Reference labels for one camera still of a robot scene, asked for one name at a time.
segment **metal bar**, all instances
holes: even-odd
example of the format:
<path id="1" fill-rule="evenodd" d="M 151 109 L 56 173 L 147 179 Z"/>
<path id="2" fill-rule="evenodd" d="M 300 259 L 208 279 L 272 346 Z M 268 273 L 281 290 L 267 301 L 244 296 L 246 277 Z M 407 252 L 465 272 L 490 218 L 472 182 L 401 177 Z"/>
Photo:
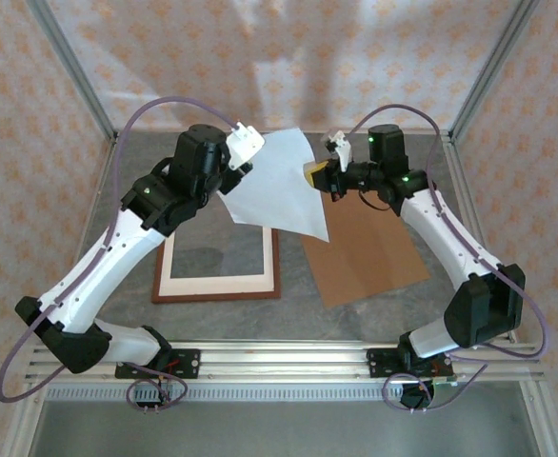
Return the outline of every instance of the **metal bar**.
<path id="1" fill-rule="evenodd" d="M 63 383 L 50 387 L 45 401 L 62 402 L 87 402 L 87 401 L 115 401 L 124 402 L 127 394 L 125 384 L 79 384 Z M 154 387 L 143 385 L 135 391 L 135 399 L 146 397 L 147 393 L 156 395 Z M 389 398 L 397 400 L 402 394 L 401 385 L 391 386 L 388 389 Z M 365 386 L 361 384 L 340 385 L 305 385 L 294 384 L 262 384 L 262 385 L 231 385 L 211 383 L 203 385 L 190 385 L 185 401 L 380 401 L 381 390 L 378 385 Z"/>
<path id="2" fill-rule="evenodd" d="M 342 130 L 344 132 L 350 131 L 353 126 L 350 127 L 345 127 L 345 126 L 334 126 L 334 129 L 339 129 Z M 267 127 L 264 129 L 264 133 L 270 133 L 273 131 L 277 131 L 277 130 L 283 130 L 285 129 L 284 127 L 278 127 L 278 128 L 273 128 L 273 127 Z M 300 129 L 304 132 L 304 133 L 319 133 L 319 134 L 323 134 L 326 133 L 329 129 L 309 129 L 307 128 L 307 126 L 301 126 Z M 432 128 L 404 128 L 402 129 L 402 132 L 405 135 L 435 135 L 435 130 Z M 363 126 L 360 130 L 359 133 L 363 133 L 366 134 L 366 126 Z M 440 129 L 440 133 L 444 136 L 448 136 L 448 129 Z"/>
<path id="3" fill-rule="evenodd" d="M 112 138 L 114 136 L 114 127 L 111 124 L 110 118 L 101 105 L 99 98 L 97 98 L 89 78 L 85 74 L 80 62 L 78 62 L 78 58 L 54 17 L 49 4 L 46 0 L 27 0 L 27 3 L 30 6 L 33 16 L 49 38 L 66 72 L 71 77 L 78 92 L 82 95 L 82 98 L 89 107 L 90 113 L 94 117 L 99 129 L 103 131 L 108 139 Z"/>
<path id="4" fill-rule="evenodd" d="M 454 143 L 444 143 L 444 152 L 447 157 L 448 171 L 457 195 L 457 204 L 461 212 L 461 221 L 464 227 L 473 237 L 486 247 L 486 239 L 480 224 L 480 217 L 473 204 L 473 198 L 469 192 L 468 179 L 463 170 L 457 146 Z"/>
<path id="5" fill-rule="evenodd" d="M 25 383 L 23 391 L 35 383 Z M 4 440 L 1 457 L 22 457 L 30 454 L 31 443 L 38 426 L 48 387 L 43 387 L 31 397 L 16 405 L 9 432 Z"/>
<path id="6" fill-rule="evenodd" d="M 111 138 L 108 141 L 108 146 L 105 155 L 105 162 L 103 165 L 103 169 L 99 173 L 99 179 L 97 180 L 97 184 L 95 186 L 95 194 L 92 197 L 92 204 L 90 205 L 89 212 L 87 214 L 87 220 L 83 226 L 82 233 L 80 234 L 78 247 L 74 252 L 74 258 L 72 262 L 73 265 L 76 265 L 78 263 L 78 260 L 80 260 L 80 257 L 82 257 L 82 255 L 85 253 L 85 241 L 87 239 L 87 233 L 89 232 L 90 221 L 92 220 L 93 215 L 97 211 L 97 206 L 99 205 L 99 198 L 101 197 L 101 189 L 106 183 L 106 179 L 108 179 L 108 174 L 110 173 L 111 159 L 114 156 L 115 147 L 116 147 L 116 139 Z"/>
<path id="7" fill-rule="evenodd" d="M 558 455 L 558 416 L 548 383 L 522 382 L 520 388 L 541 456 Z"/>
<path id="8" fill-rule="evenodd" d="M 501 346 L 517 348 L 524 353 L 535 350 L 534 345 L 509 345 L 499 340 Z M 225 382 L 246 383 L 370 383 L 366 358 L 368 348 L 395 348 L 395 345 L 379 345 L 364 342 L 173 342 L 176 348 L 200 348 L 199 379 L 191 383 Z M 484 359 L 489 367 L 481 380 L 521 381 L 544 379 L 536 361 L 514 360 L 500 352 L 487 349 L 464 349 L 461 357 Z M 28 379 L 47 376 L 58 367 L 54 356 L 44 347 L 38 347 L 28 366 Z M 454 364 L 459 381 L 469 379 L 479 363 L 458 362 Z M 99 364 L 86 373 L 73 375 L 62 373 L 58 382 L 116 382 L 114 364 Z"/>
<path id="9" fill-rule="evenodd" d="M 530 16 L 533 14 L 539 0 L 521 0 L 511 15 L 508 25 L 504 29 L 495 49 L 478 75 L 469 92 L 466 102 L 461 107 L 456 120 L 450 129 L 450 138 L 453 142 L 463 137 L 471 118 L 482 104 L 482 100 L 495 80 L 509 52 L 518 40 L 520 33 L 525 28 Z"/>

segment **gray stone surface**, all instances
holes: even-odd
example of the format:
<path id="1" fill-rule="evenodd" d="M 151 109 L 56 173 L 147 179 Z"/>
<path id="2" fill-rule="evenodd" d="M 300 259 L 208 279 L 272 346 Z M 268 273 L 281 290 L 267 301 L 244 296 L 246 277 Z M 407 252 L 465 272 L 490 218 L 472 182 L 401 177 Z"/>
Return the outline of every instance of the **gray stone surface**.
<path id="1" fill-rule="evenodd" d="M 318 134 L 309 135 L 318 157 L 325 156 Z M 134 179 L 146 174 L 162 157 L 173 155 L 176 133 L 131 135 L 121 162 L 120 196 Z M 425 135 L 407 137 L 407 152 L 413 168 L 425 166 L 433 138 Z M 353 141 L 357 159 L 366 159 L 366 135 Z M 458 214 L 456 197 L 444 154 L 433 161 L 433 177 Z M 107 180 L 90 222 L 85 247 L 88 248 L 107 226 L 113 212 L 111 180 Z M 229 219 L 218 217 L 217 225 L 208 224 L 203 210 L 188 227 L 179 228 L 179 249 L 185 252 L 182 266 L 197 275 L 205 268 L 212 274 L 248 272 L 253 261 L 240 248 L 248 229 L 236 229 Z M 146 257 L 111 295 L 100 312 L 108 322 L 139 327 L 147 324 L 170 340 L 175 339 L 321 339 L 396 341 L 400 334 L 420 327 L 440 315 L 448 305 L 453 290 L 441 264 L 413 230 L 415 246 L 424 259 L 431 279 L 408 288 L 375 295 L 347 306 L 325 309 L 312 278 L 299 235 L 280 232 L 282 298 L 278 300 L 210 302 L 153 305 L 150 302 L 155 253 Z M 196 239 L 186 234 L 196 233 Z"/>

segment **aluminum frame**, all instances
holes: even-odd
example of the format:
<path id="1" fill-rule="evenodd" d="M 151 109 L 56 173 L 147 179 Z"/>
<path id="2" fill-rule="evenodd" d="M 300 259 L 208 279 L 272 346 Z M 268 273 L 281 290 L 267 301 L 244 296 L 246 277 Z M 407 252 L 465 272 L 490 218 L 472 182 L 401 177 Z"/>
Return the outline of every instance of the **aluminum frame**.
<path id="1" fill-rule="evenodd" d="M 27 0 L 27 3 L 33 16 L 38 21 L 38 24 L 40 24 L 42 31 L 49 38 L 50 44 L 61 60 L 66 72 L 71 77 L 76 89 L 89 107 L 97 126 L 99 126 L 99 129 L 108 139 L 111 139 L 114 136 L 114 127 L 111 124 L 110 118 L 99 101 L 87 74 L 80 65 L 78 57 L 76 57 L 71 48 L 70 42 L 61 30 L 49 3 L 47 0 Z"/>
<path id="2" fill-rule="evenodd" d="M 511 344 L 505 338 L 495 341 L 495 344 L 528 353 L 535 350 L 534 345 Z M 290 386 L 292 390 L 294 387 L 309 390 L 312 388 L 328 390 L 337 387 L 343 391 L 367 392 L 352 400 L 377 400 L 378 390 L 385 382 L 385 378 L 369 378 L 366 351 L 368 348 L 395 347 L 391 344 L 340 341 L 218 340 L 172 342 L 171 345 L 175 348 L 201 349 L 199 379 L 188 380 L 188 383 L 200 392 L 197 395 L 203 401 L 226 400 L 227 390 L 237 390 L 245 392 L 247 395 L 247 392 L 254 392 L 256 388 L 264 391 L 264 386 L 269 386 L 274 390 L 286 388 L 285 386 Z M 458 355 L 491 361 L 488 370 L 476 382 L 519 382 L 527 401 L 529 420 L 541 455 L 558 455 L 558 434 L 556 433 L 558 428 L 554 424 L 556 416 L 553 412 L 541 364 L 526 360 L 514 362 L 511 357 L 487 348 L 464 349 L 459 351 Z M 33 348 L 24 387 L 37 384 L 58 365 L 59 362 L 46 347 Z M 467 381 L 479 367 L 480 364 L 477 363 L 455 363 L 454 370 L 458 381 L 461 383 Z M 113 377 L 114 368 L 114 364 L 100 364 L 78 375 L 63 372 L 48 387 L 18 405 L 2 456 L 16 457 L 28 454 L 42 405 L 45 401 L 52 401 L 52 398 L 47 399 L 49 389 L 71 388 L 76 392 L 75 397 L 78 397 L 79 391 L 89 391 L 92 388 L 103 390 L 108 387 L 125 387 L 132 382 L 131 380 L 115 379 Z M 442 381 L 454 383 L 454 379 L 445 378 L 440 380 L 440 382 Z M 396 381 L 396 385 L 405 383 L 409 383 L 409 381 Z M 223 396 L 223 398 L 215 398 L 214 394 L 205 393 L 213 391 L 222 392 L 217 395 Z M 249 396 L 252 398 L 241 400 L 269 400 L 262 395 L 258 397 L 249 394 Z M 286 395 L 280 401 L 289 401 L 294 398 Z M 313 395 L 303 400 L 319 401 L 323 399 Z M 337 396 L 335 400 L 348 401 L 349 394 L 343 393 L 342 397 Z"/>
<path id="3" fill-rule="evenodd" d="M 450 138 L 458 142 L 464 136 L 471 119 L 482 105 L 485 95 L 508 59 L 509 52 L 518 41 L 518 37 L 528 23 L 530 16 L 539 4 L 539 0 L 521 0 L 509 18 L 497 45 L 474 82 L 465 103 L 459 110 L 450 129 Z"/>
<path id="4" fill-rule="evenodd" d="M 175 233 L 158 248 L 152 302 L 248 300 L 281 296 L 279 238 L 276 229 L 262 227 L 262 273 L 233 276 L 172 277 Z"/>

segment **gray floor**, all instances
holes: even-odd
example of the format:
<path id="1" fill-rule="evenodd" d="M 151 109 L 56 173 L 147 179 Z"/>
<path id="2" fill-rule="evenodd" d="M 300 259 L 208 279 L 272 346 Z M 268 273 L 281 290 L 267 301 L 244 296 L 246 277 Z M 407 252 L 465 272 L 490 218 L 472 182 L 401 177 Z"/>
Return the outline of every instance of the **gray floor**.
<path id="1" fill-rule="evenodd" d="M 185 402 L 158 415 L 125 402 L 46 402 L 30 457 L 530 457 L 534 443 L 518 383 L 502 383 L 414 416 L 380 402 Z"/>
<path id="2" fill-rule="evenodd" d="M 121 196 L 129 189 L 133 180 L 148 173 L 158 160 L 173 155 L 176 138 L 177 134 L 174 133 L 134 132 L 131 135 L 121 163 Z M 312 134 L 309 139 L 316 155 L 324 157 L 326 153 L 319 144 L 319 135 Z M 430 136 L 407 137 L 407 153 L 413 168 L 425 166 L 431 141 Z M 353 145 L 356 159 L 366 159 L 366 135 L 358 135 Z M 434 161 L 433 177 L 448 205 L 458 214 L 454 189 L 443 154 L 438 154 Z M 100 236 L 110 220 L 110 196 L 109 179 L 103 186 L 91 220 L 86 248 Z M 220 223 L 207 224 L 206 217 L 209 219 L 209 216 L 204 216 L 205 210 L 201 211 L 200 217 L 197 215 L 176 232 L 184 240 L 182 246 L 185 250 L 196 241 L 195 248 L 189 252 L 190 261 L 186 264 L 192 268 L 203 265 L 214 268 L 221 259 L 229 258 L 234 264 L 230 267 L 231 271 L 245 269 L 236 264 L 251 260 L 247 256 L 240 258 L 234 253 L 229 255 L 228 251 L 239 246 L 239 233 L 247 230 L 237 229 L 228 218 L 219 216 L 217 220 Z M 236 233 L 231 235 L 232 244 L 209 241 L 206 246 L 206 239 L 215 240 L 226 232 Z M 396 341 L 405 331 L 439 317 L 453 293 L 442 266 L 419 236 L 413 230 L 410 233 L 428 267 L 431 279 L 348 306 L 334 309 L 323 307 L 299 235 L 281 232 L 282 298 L 279 300 L 153 305 L 150 302 L 155 261 L 153 253 L 111 295 L 100 317 L 107 322 L 129 327 L 150 325 L 170 340 L 229 338 Z"/>

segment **black motor joint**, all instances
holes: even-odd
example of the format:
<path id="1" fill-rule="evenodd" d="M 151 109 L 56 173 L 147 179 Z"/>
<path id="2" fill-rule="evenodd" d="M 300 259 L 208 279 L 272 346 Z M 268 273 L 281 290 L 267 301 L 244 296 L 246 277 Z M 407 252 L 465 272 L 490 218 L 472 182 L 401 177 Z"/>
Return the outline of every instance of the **black motor joint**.
<path id="1" fill-rule="evenodd" d="M 323 169 L 311 174 L 313 186 L 329 192 L 332 201 L 343 198 L 348 190 L 375 191 L 399 215 L 406 198 L 428 188 L 427 174 L 421 169 L 409 169 L 404 133 L 396 125 L 370 128 L 368 144 L 369 162 L 350 162 L 341 171 L 339 160 L 330 159 Z M 331 142 L 326 146 L 330 152 L 336 148 Z"/>
<path id="2" fill-rule="evenodd" d="M 229 168 L 226 141 L 226 134 L 216 127 L 191 126 L 179 135 L 173 157 L 163 159 L 152 173 L 133 183 L 122 199 L 122 209 L 139 216 L 143 229 L 169 236 L 206 206 L 215 191 L 229 193 L 251 171 L 250 163 Z M 165 168 L 169 168 L 167 174 L 161 172 Z"/>

